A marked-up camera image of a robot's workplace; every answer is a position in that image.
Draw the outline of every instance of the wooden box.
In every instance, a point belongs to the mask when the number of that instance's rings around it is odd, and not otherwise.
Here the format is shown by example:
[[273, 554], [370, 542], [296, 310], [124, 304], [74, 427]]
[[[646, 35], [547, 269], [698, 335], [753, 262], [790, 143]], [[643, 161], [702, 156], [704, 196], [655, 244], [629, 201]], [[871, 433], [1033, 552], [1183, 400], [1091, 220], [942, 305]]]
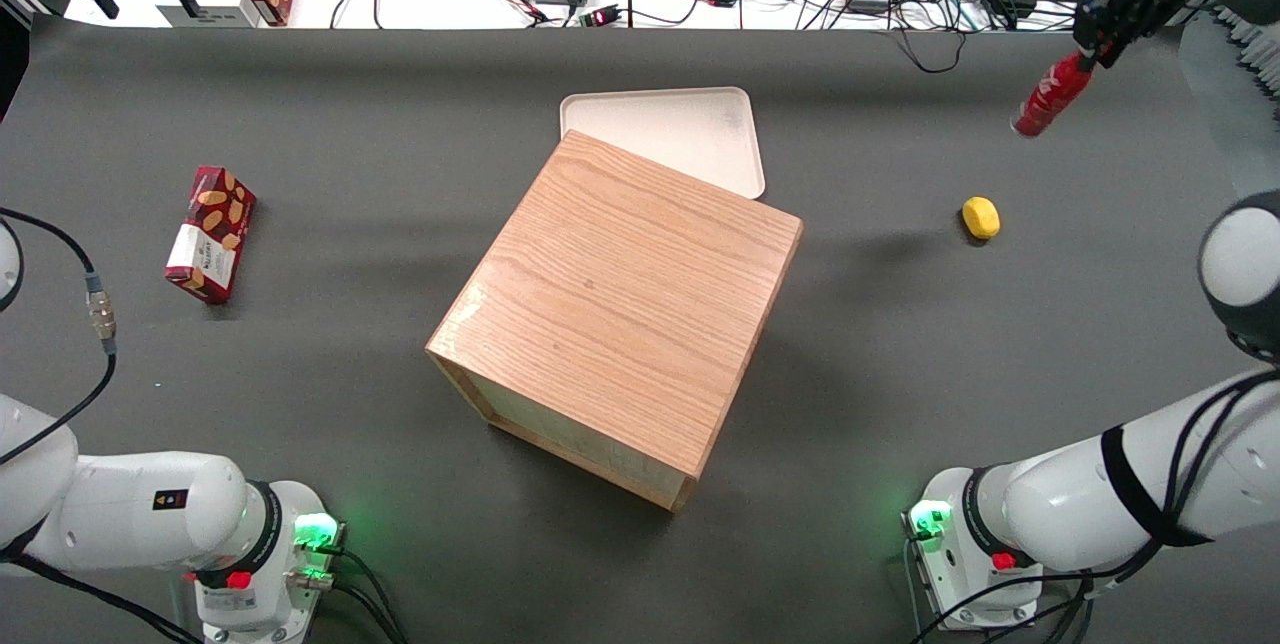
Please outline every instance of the wooden box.
[[426, 351], [489, 424], [678, 511], [801, 229], [570, 132]]

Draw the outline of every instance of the yellow object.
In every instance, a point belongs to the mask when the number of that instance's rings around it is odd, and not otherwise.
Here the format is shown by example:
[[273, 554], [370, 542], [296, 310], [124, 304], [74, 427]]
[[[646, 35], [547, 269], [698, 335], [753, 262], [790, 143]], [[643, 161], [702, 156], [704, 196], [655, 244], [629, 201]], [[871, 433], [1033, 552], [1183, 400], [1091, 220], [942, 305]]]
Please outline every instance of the yellow object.
[[970, 197], [960, 207], [964, 225], [975, 239], [991, 239], [1000, 234], [1000, 213], [987, 197]]

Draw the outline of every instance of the black strap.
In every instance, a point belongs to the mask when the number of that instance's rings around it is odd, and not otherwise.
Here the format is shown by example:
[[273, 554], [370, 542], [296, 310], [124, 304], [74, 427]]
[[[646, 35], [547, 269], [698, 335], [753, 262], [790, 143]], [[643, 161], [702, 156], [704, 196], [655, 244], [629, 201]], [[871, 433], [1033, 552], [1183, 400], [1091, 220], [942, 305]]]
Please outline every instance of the black strap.
[[262, 522], [262, 534], [260, 534], [257, 542], [253, 543], [253, 548], [246, 552], [244, 556], [236, 563], [219, 570], [202, 570], [196, 572], [196, 579], [210, 589], [225, 589], [227, 577], [232, 572], [247, 571], [248, 574], [256, 574], [257, 570], [266, 563], [266, 559], [275, 549], [276, 540], [280, 538], [282, 515], [279, 497], [276, 497], [275, 492], [271, 490], [271, 487], [264, 481], [253, 481], [251, 479], [244, 481], [262, 494], [262, 504], [266, 507], [266, 521]]
[[991, 470], [992, 467], [989, 466], [975, 469], [973, 470], [973, 475], [969, 475], [969, 480], [964, 483], [964, 490], [960, 493], [960, 511], [964, 512], [964, 521], [969, 525], [969, 534], [973, 534], [974, 543], [977, 543], [978, 548], [983, 549], [988, 557], [1005, 553], [1014, 557], [1015, 566], [1019, 568], [1029, 567], [1036, 563], [1036, 559], [1033, 559], [1027, 552], [1011, 548], [1001, 542], [996, 534], [987, 527], [987, 521], [982, 520], [982, 512], [978, 508], [978, 487], [982, 484], [983, 476], [987, 476], [987, 472]]
[[17, 561], [18, 557], [22, 556], [23, 549], [27, 548], [27, 544], [31, 544], [36, 539], [36, 534], [40, 534], [40, 527], [45, 526], [46, 519], [49, 517], [40, 517], [40, 521], [36, 522], [36, 526], [32, 526], [27, 531], [23, 531], [22, 534], [18, 535], [17, 539], [10, 542], [8, 547], [0, 549], [0, 565], [6, 565]]
[[1129, 516], [1157, 543], [1165, 547], [1197, 547], [1212, 542], [1183, 529], [1174, 517], [1156, 506], [1147, 488], [1138, 481], [1133, 466], [1129, 466], [1129, 457], [1124, 453], [1124, 426], [1111, 426], [1102, 433], [1102, 465], [1107, 467], [1111, 488], [1124, 508], [1129, 510]]

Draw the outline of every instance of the white lid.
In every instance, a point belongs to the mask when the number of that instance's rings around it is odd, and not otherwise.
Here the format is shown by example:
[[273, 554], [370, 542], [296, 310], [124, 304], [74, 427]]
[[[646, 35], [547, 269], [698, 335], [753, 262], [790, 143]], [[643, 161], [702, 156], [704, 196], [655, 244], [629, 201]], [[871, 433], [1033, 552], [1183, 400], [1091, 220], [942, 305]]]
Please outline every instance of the white lid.
[[570, 129], [746, 198], [764, 193], [751, 100], [737, 87], [573, 93], [561, 137]]

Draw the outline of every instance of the black table surface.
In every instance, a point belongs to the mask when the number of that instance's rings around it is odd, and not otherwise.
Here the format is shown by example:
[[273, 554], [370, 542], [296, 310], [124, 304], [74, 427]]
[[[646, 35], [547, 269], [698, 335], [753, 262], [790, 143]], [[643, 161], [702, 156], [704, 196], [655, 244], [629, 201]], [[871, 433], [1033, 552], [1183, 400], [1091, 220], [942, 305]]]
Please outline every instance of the black table surface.
[[[957, 42], [910, 38], [932, 67]], [[120, 369], [74, 423], [82, 452], [215, 452], [312, 485], [416, 643], [905, 643], [897, 513], [928, 476], [1091, 437], [1248, 360], [1196, 279], [1233, 195], [1176, 42], [1134, 47], [1038, 141], [1009, 118], [1070, 38], [972, 37], [942, 76], [900, 44], [41, 20], [0, 201], [72, 230], [116, 303]], [[422, 344], [556, 146], [563, 96], [704, 85], [750, 93], [764, 201], [806, 233], [671, 517], [486, 428]], [[163, 279], [201, 164], [262, 202], [220, 309]], [[982, 248], [956, 225], [974, 195], [1005, 223]], [[20, 236], [0, 382], [55, 414], [101, 353], [73, 257]], [[1100, 599], [1089, 641], [1271, 640], [1270, 534], [1164, 553]], [[172, 574], [90, 579], [172, 612]], [[0, 579], [0, 600], [6, 643], [157, 640], [46, 583]], [[311, 641], [375, 640], [323, 602]]]

